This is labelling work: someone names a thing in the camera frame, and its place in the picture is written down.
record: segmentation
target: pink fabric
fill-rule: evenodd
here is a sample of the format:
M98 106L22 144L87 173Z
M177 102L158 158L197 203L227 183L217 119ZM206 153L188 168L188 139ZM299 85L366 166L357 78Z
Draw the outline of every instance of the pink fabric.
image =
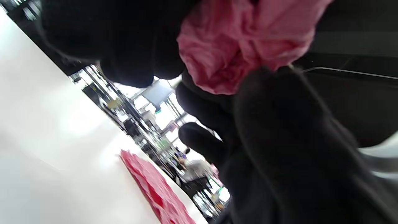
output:
M202 0L177 39L193 81L213 94L234 94L241 80L301 57L332 0Z
M124 150L121 151L120 157L161 224L195 224L184 204L150 162Z

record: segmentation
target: red cloth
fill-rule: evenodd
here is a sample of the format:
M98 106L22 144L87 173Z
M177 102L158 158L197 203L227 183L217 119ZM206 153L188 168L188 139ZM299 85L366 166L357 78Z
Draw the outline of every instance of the red cloth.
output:
M234 94L250 71L276 70L301 57L330 2L202 0L183 21L180 56L197 86Z
M121 151L120 157L140 186L160 223L195 224L184 204L150 162L124 150Z

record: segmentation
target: gray shirt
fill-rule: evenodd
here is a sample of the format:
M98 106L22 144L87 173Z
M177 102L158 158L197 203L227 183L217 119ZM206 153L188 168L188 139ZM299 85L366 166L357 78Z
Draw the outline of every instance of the gray shirt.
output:
M203 160L192 160L185 163L187 169L182 179L185 182L193 181L201 177L210 177L214 174L211 165Z

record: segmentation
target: white table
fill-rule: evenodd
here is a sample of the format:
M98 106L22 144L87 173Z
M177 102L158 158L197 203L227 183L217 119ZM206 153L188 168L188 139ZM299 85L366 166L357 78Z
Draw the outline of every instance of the white table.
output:
M0 77L0 223L159 223L118 153L149 158L1 10Z

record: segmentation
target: gloved hand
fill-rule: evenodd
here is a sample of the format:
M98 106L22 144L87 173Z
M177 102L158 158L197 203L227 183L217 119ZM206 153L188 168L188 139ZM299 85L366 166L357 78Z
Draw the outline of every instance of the gloved hand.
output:
M223 140L195 124L179 130L183 143L219 169L235 223L397 223L394 202L354 138L299 72L250 74L231 113L183 86L176 94Z

